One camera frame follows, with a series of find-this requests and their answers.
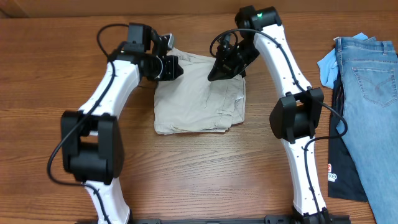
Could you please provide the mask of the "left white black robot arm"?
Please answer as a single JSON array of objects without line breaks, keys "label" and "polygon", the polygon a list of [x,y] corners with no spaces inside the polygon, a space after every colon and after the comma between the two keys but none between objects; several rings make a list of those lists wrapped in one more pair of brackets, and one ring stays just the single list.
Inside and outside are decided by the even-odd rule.
[{"label": "left white black robot arm", "polygon": [[47,163],[47,175],[57,152],[62,153],[65,172],[72,186],[83,187],[96,209],[97,223],[132,223],[119,176],[124,165],[124,146],[119,117],[131,93],[143,78],[174,81],[183,74],[178,58],[168,55],[174,35],[160,35],[151,26],[130,23],[127,39],[112,52],[105,52],[106,71],[90,99],[76,111],[61,117],[61,141]]}]

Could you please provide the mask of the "beige shorts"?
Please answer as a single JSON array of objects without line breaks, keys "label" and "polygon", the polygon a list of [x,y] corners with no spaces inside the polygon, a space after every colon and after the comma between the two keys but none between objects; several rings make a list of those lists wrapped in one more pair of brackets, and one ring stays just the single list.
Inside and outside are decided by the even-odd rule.
[{"label": "beige shorts", "polygon": [[154,129],[157,134],[223,133],[245,119],[246,81],[208,81],[215,59],[178,49],[183,75],[174,81],[159,82],[154,96]]}]

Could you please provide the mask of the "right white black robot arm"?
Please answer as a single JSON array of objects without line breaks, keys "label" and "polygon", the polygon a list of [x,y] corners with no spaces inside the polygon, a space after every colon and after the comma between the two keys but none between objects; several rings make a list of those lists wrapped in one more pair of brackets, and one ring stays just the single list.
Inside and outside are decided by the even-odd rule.
[{"label": "right white black robot arm", "polygon": [[245,76],[257,57],[265,61],[277,90],[278,101],[269,116],[274,136],[286,151],[294,188],[291,223],[331,223],[320,192],[315,162],[315,130],[319,124],[324,95],[302,75],[286,41],[281,18],[274,7],[239,9],[236,28],[214,41],[215,64],[208,80]]}]

